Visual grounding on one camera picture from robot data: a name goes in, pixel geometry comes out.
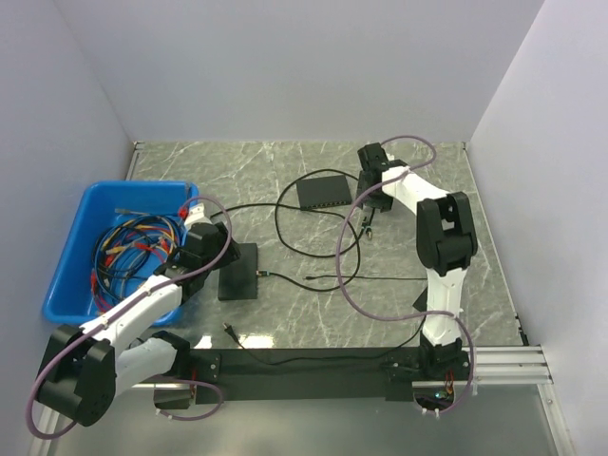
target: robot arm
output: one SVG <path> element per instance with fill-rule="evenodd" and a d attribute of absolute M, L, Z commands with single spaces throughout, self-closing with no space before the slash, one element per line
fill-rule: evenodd
<path fill-rule="evenodd" d="M 169 332 L 157 332 L 140 346 L 128 346 L 158 318 L 176 309 L 204 285 L 211 271 L 150 293 L 153 287 L 195 271 L 218 256 L 227 240 L 222 223 L 212 224 L 204 216 L 202 205 L 190 210 L 185 221 L 186 240 L 175 255 L 169 257 L 138 291 L 111 311 L 80 328 L 63 325 L 51 335 L 40 371 L 76 338 L 104 325 L 101 332 L 90 336 L 82 345 L 64 357 L 38 389 L 36 400 L 66 417 L 91 426 L 104 415 L 112 400 L 131 386 L 159 374 L 188 375 L 190 344 Z M 214 269 L 240 257 L 238 245 L 230 246 Z M 108 324 L 108 318 L 148 291 L 148 296 Z"/>
<path fill-rule="evenodd" d="M 404 174 L 407 164 L 386 154 L 378 143 L 359 150 L 362 171 L 358 193 L 380 181 Z M 409 173 L 370 194 L 371 207 L 387 211 L 393 199 L 416 215 L 416 250 L 427 269 L 427 310 L 458 315 L 466 269 L 477 253 L 477 236 L 468 197 L 448 193 L 420 176 Z M 449 362 L 462 347 L 460 329 L 453 318 L 429 315 L 421 346 L 436 362 Z"/>

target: purple cable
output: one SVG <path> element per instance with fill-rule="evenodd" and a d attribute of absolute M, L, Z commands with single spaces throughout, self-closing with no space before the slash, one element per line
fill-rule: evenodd
<path fill-rule="evenodd" d="M 346 228 L 348 226 L 348 222 L 352 219 L 352 215 L 354 214 L 354 209 L 359 204 L 361 204 L 361 202 L 370 193 L 375 192 L 379 188 L 382 188 L 383 186 L 388 185 L 389 183 L 394 183 L 394 182 L 400 181 L 401 179 L 404 179 L 414 169 L 419 169 L 419 168 L 422 168 L 423 166 L 427 166 L 427 165 L 433 163 L 435 161 L 435 159 L 437 158 L 437 150 L 435 149 L 435 147 L 433 146 L 433 144 L 431 144 L 429 141 L 427 141 L 424 138 L 421 138 L 419 136 L 414 136 L 414 135 L 395 136 L 393 138 L 389 138 L 389 139 L 387 139 L 385 141 L 380 142 L 380 145 L 384 145 L 386 143 L 389 143 L 389 142 L 395 141 L 395 140 L 416 140 L 416 141 L 419 141 L 419 142 L 427 145 L 430 148 L 430 151 L 432 152 L 432 156 L 427 161 L 424 161 L 422 163 L 419 163 L 419 164 L 416 164 L 416 165 L 413 165 L 413 166 L 408 166 L 406 168 L 406 170 L 402 174 L 400 174 L 399 176 L 397 176 L 396 178 L 376 183 L 375 185 L 373 185 L 370 188 L 368 188 L 361 195 L 359 195 L 359 197 L 355 201 L 352 202 L 352 204 L 351 204 L 351 210 L 349 211 L 349 214 L 344 219 L 344 222 L 342 223 L 342 227 L 340 229 L 340 234 L 338 236 L 338 242 L 337 242 L 337 247 L 336 247 L 336 251 L 335 251 L 335 274 L 337 276 L 338 286 L 340 287 L 340 291 L 342 292 L 342 295 L 344 295 L 344 297 L 346 298 L 346 300 L 349 302 L 349 304 L 351 304 L 351 306 L 356 311 L 358 311 L 360 314 L 366 316 L 367 318 L 371 318 L 373 320 L 379 320 L 379 321 L 404 321 L 404 320 L 410 320 L 412 318 L 420 318 L 422 316 L 427 316 L 427 315 L 445 315 L 445 316 L 453 317 L 454 320 L 456 320 L 456 323 L 458 323 L 458 326 L 460 326 L 460 328 L 463 330 L 463 333 L 465 334 L 466 342 L 468 343 L 468 346 L 469 346 L 469 349 L 470 349 L 470 371 L 468 373 L 468 378 L 466 379 L 465 391 L 463 392 L 463 394 L 461 394 L 454 401 L 454 403 L 450 407 L 448 407 L 448 408 L 446 408 L 444 410 L 441 410 L 439 412 L 440 414 L 442 414 L 442 413 L 445 413 L 445 412 L 447 412 L 449 410 L 453 410 L 456 406 L 458 406 L 462 402 L 463 397 L 470 390 L 471 384 L 473 383 L 473 375 L 474 375 L 474 372 L 475 372 L 475 349 L 474 349 L 474 345 L 473 345 L 473 338 L 471 337 L 471 334 L 466 329 L 465 323 L 463 323 L 463 321 L 457 315 L 455 315 L 455 314 L 453 314 L 451 312 L 447 312 L 447 311 L 426 311 L 426 312 L 413 313 L 413 314 L 402 315 L 402 316 L 380 316 L 380 315 L 374 315 L 373 313 L 370 313 L 370 312 L 362 309 L 356 302 L 354 302 L 354 300 L 352 299 L 351 295 L 349 294 L 349 292 L 346 289 L 346 286 L 344 284 L 344 277 L 342 276 L 342 271 L 341 271 L 340 250 L 341 250 L 341 246 L 342 246 L 342 240 L 344 239 L 344 234 L 346 233 Z"/>
<path fill-rule="evenodd" d="M 129 312 L 145 297 L 152 295 L 153 293 L 155 293 L 156 291 L 160 290 L 163 287 L 166 287 L 167 285 L 176 283 L 176 282 L 184 280 L 186 278 L 190 278 L 192 276 L 197 276 L 200 273 L 204 273 L 205 271 L 213 268 L 216 265 L 216 263 L 218 263 L 218 261 L 220 261 L 221 258 L 224 256 L 224 254 L 228 250 L 228 247 L 230 246 L 230 239 L 232 237 L 232 222 L 230 221 L 230 216 L 228 215 L 228 211 L 226 211 L 226 208 L 224 206 L 222 206 L 221 203 L 217 199 L 215 199 L 213 197 L 204 197 L 204 196 L 196 196 L 196 197 L 187 199 L 181 207 L 188 207 L 188 205 L 192 201 L 197 201 L 197 200 L 205 200 L 205 201 L 213 202 L 219 208 L 219 210 L 221 210 L 222 214 L 226 217 L 226 224 L 228 225 L 227 226 L 228 236 L 226 238 L 226 242 L 224 243 L 223 247 L 219 251 L 218 256 L 216 256 L 212 261 L 205 264 L 201 268 L 198 268 L 195 271 L 192 271 L 192 272 L 190 272 L 188 274 L 184 274 L 184 275 L 178 275 L 176 277 L 173 277 L 169 280 L 164 281 L 163 283 L 159 283 L 159 284 L 151 287 L 149 289 L 149 291 L 141 292 L 140 294 L 135 296 L 133 298 L 133 300 L 131 302 L 129 302 L 126 306 L 124 306 L 118 312 L 111 315 L 107 319 L 105 324 L 100 324 L 99 326 L 96 326 L 95 328 L 93 328 L 90 332 L 81 335 L 78 339 L 74 340 L 74 342 L 69 344 L 67 347 L 65 347 L 63 350 L 61 350 L 53 359 L 51 359 L 48 362 L 48 364 L 40 371 L 40 373 L 36 377 L 33 387 L 31 388 L 31 393 L 29 394 L 29 397 L 28 397 L 28 403 L 26 405 L 26 425 L 28 426 L 29 432 L 31 432 L 34 435 L 34 437 L 38 437 L 39 439 L 43 439 L 43 440 L 56 439 L 58 437 L 61 437 L 62 435 L 65 435 L 68 431 L 70 431 L 72 428 L 74 428 L 74 426 L 76 426 L 76 422 L 73 421 L 69 425 L 67 425 L 67 427 L 65 427 L 64 429 L 62 429 L 58 432 L 54 432 L 52 434 L 46 434 L 46 433 L 42 432 L 40 429 L 38 429 L 38 427 L 36 427 L 36 425 L 34 424 L 33 416 L 32 416 L 32 409 L 33 409 L 34 401 L 36 400 L 36 395 L 38 394 L 38 389 L 45 382 L 45 379 L 47 378 L 50 371 L 52 371 L 55 368 L 55 366 L 57 366 L 61 362 L 61 360 L 64 359 L 64 357 L 66 355 L 71 353 L 76 347 L 81 345 L 89 337 L 92 337 L 95 334 L 101 332 L 107 325 L 115 322 L 121 316 L 123 316 L 124 314 Z M 179 380 L 179 382 L 188 383 L 189 385 L 192 385 L 192 383 L 190 383 L 191 380 Z M 205 388 L 211 388 L 211 390 L 213 390 L 215 392 L 218 392 L 218 390 L 219 390 L 218 387 L 215 387 L 208 383 L 196 382 L 195 384 L 203 386 Z M 182 420 L 182 421 L 201 420 L 201 419 L 206 418 L 207 416 L 215 413 L 216 411 L 218 411 L 219 406 L 223 402 L 223 395 L 221 394 L 221 391 L 218 392 L 218 398 L 219 398 L 218 404 L 211 411 L 204 413 L 201 416 L 188 417 L 187 420 Z"/>

